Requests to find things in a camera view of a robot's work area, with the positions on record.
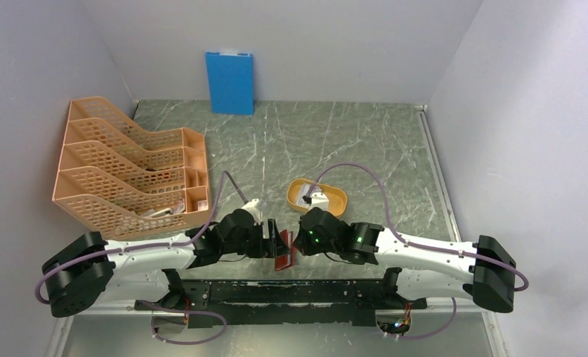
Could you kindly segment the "red leather card holder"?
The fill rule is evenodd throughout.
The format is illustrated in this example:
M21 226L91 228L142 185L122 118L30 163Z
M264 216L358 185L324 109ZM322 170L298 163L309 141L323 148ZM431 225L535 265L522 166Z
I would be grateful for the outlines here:
M279 237L280 241L277 246L278 255L275 258L274 269L276 271L284 271L295 265L294 234L292 231L282 230Z

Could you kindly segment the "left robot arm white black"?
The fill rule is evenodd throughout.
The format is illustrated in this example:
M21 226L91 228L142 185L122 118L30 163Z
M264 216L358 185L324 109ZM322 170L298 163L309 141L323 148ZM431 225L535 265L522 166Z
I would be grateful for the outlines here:
M227 254L269 259L289 253L275 220L261 222L247 209L234 210L219 222L142 242L105 240L93 231L42 265L35 294L55 318L120 300L145 300L175 309L185 297L181 270L215 264Z

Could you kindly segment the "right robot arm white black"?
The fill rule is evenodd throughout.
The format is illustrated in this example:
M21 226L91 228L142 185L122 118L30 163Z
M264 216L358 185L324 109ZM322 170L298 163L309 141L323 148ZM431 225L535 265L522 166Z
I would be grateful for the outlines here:
M444 242L394 234L368 222L348 224L314 208L301 216L293 242L303 255L336 254L355 265L384 265L400 271L380 288L390 308L422 298L462 298L498 313L514 309L516 262L499 241Z

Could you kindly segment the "silver VIP credit card stack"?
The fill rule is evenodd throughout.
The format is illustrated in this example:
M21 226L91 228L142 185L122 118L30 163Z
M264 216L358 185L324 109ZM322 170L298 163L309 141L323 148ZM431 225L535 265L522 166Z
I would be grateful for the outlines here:
M311 183L308 183L308 182L303 182L300 185L298 192L295 196L295 204L296 205L306 207L306 208L310 206L310 203L307 202L304 198L305 196L308 196L308 191L310 189L310 186L311 186Z

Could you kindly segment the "yellow oval tray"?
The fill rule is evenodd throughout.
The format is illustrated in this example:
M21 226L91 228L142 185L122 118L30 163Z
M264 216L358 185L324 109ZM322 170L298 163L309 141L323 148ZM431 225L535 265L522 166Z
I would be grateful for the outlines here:
M333 186L330 186L327 184L320 184L320 183L314 184L312 180L309 180L306 178L295 178L290 183L290 186L288 187L287 201L293 210L296 210L296 211L302 212L302 213L306 213L309 211L307 209L308 207L306 208L306 207L298 206L295 204L295 196L298 192L300 185L303 182L311 183L310 189L308 191L308 195L310 195L311 193L315 193L315 192L324 193L330 200L330 206L329 206L328 212L333 214L337 218L342 217L342 215L346 211L346 207L347 207L347 203L348 203L348 197L347 197L346 193L337 187L333 187Z

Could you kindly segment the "orange mesh file organizer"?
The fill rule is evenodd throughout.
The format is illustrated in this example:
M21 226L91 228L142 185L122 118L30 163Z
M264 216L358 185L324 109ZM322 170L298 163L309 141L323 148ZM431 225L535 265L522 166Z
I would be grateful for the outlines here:
M107 239L200 226L212 211L205 137L148 131L104 97L72 100L52 199Z

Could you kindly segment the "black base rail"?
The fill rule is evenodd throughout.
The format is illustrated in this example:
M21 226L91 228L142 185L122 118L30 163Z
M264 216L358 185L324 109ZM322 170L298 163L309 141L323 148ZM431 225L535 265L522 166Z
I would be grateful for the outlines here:
M190 328L219 325L350 323L373 327L382 310L425 309L424 298L407 301L383 279L355 280L182 280L154 302L194 316Z

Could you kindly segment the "aluminium frame rail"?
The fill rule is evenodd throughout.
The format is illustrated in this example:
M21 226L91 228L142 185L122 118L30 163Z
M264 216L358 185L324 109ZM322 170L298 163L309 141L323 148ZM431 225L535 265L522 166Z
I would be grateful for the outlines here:
M441 166L438 160L435 143L430 131L429 123L426 117L426 105L415 105L414 106L418 121L421 127L421 132L424 137L426 144L426 151L428 152L429 162L434 176L435 185L438 190L439 199L443 207L443 217L447 225L447 229L450 235L450 239L453 242L461 242L461 237L458 231L458 225L453 212L453 206L450 201L447 186L445 184L444 176L441 171Z

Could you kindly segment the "blue folder against wall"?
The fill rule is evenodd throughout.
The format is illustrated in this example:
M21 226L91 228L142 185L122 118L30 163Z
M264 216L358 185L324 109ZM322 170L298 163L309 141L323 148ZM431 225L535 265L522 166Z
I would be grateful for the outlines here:
M253 56L206 52L205 64L211 111L222 115L253 115Z

